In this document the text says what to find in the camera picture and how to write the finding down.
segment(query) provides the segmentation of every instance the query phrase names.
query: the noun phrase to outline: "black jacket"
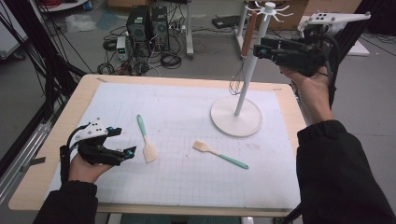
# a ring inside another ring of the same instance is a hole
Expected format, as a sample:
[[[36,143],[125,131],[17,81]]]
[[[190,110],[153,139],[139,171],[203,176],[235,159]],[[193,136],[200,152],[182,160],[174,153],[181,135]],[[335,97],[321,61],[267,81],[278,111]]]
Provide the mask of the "black jacket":
[[[304,224],[396,223],[359,140],[330,120],[298,132],[297,176]],[[66,182],[49,194],[40,223],[94,223],[94,184]]]

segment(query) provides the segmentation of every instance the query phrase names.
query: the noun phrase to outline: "box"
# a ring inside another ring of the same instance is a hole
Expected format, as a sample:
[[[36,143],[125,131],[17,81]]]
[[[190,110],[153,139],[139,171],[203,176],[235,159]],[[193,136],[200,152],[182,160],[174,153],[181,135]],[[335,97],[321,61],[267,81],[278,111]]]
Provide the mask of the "box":
[[[282,14],[290,14],[293,13],[292,16],[284,17],[281,15],[276,15],[280,21],[277,21],[275,18],[271,18],[270,24],[268,25],[269,29],[274,30],[297,30],[298,25],[300,24],[301,18],[304,15],[306,6],[308,5],[308,0],[289,0],[289,1],[279,1],[279,0],[272,0],[272,1],[265,1],[265,2],[272,2],[276,4],[276,9],[281,9],[287,6],[290,6],[288,9],[281,11],[279,13]],[[260,2],[260,6],[265,6],[265,2]],[[260,25],[262,24],[263,15],[259,15],[256,21],[256,28],[259,29]]]
[[[109,7],[151,6],[151,0],[107,0]]]
[[[304,15],[312,16],[317,10],[331,13],[354,13],[360,3],[361,0],[310,0]]]

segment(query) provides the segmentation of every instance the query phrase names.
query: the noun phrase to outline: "wooden table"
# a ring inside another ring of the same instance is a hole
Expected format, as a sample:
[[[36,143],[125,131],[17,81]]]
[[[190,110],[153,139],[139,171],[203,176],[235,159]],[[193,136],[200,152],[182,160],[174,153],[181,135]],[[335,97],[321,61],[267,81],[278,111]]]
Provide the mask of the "wooden table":
[[[63,113],[52,128],[48,139],[36,156],[37,158],[46,157],[46,162],[30,167],[9,202],[10,209],[33,211],[40,209],[59,162],[59,147],[66,143],[70,133],[78,126],[81,117],[90,104],[90,101],[101,82],[224,89],[229,86],[228,81],[217,80],[163,77],[115,77],[99,75],[85,76],[78,84],[78,87],[67,103]],[[298,146],[296,133],[305,127],[305,123],[300,107],[295,100],[295,96],[290,86],[286,84],[250,83],[249,89],[257,91],[273,91],[276,94],[295,155],[295,150]],[[240,217],[280,217],[285,216],[288,213],[288,211],[279,212],[265,209],[183,207],[114,203],[100,203],[98,212]]]

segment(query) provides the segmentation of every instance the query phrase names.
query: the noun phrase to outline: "teal-handled spatula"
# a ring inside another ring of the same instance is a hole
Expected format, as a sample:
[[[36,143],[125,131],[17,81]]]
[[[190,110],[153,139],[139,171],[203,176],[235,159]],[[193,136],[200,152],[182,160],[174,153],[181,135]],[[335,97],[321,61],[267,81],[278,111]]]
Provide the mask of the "teal-handled spatula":
[[[145,155],[145,160],[147,163],[157,160],[158,153],[154,145],[149,141],[148,135],[146,133],[145,123],[143,122],[142,116],[137,115],[137,124],[139,125],[140,131],[145,139],[145,147],[143,148],[143,154]]]
[[[244,164],[241,161],[238,161],[236,159],[233,159],[231,157],[228,157],[226,155],[218,153],[217,151],[211,149],[207,144],[205,144],[203,142],[195,141],[194,145],[192,147],[195,148],[195,149],[198,149],[200,151],[203,151],[203,152],[211,152],[211,153],[213,153],[213,154],[215,154],[215,155],[217,155],[219,157],[222,157],[226,161],[232,162],[233,164],[235,164],[237,166],[240,166],[240,167],[242,167],[244,169],[248,169],[248,165]]]

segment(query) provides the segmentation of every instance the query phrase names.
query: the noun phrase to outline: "hand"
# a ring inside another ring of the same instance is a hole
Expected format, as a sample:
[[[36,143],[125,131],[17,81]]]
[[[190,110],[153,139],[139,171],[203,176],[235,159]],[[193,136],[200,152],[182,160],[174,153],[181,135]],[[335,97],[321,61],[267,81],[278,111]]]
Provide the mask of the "hand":
[[[333,119],[329,104],[329,78],[325,67],[320,67],[312,77],[279,66],[280,71],[291,79],[291,86],[298,91],[307,116],[312,124]]]
[[[95,183],[99,176],[111,167],[111,165],[98,163],[91,165],[84,161],[78,153],[70,163],[69,181],[79,180],[81,182]]]

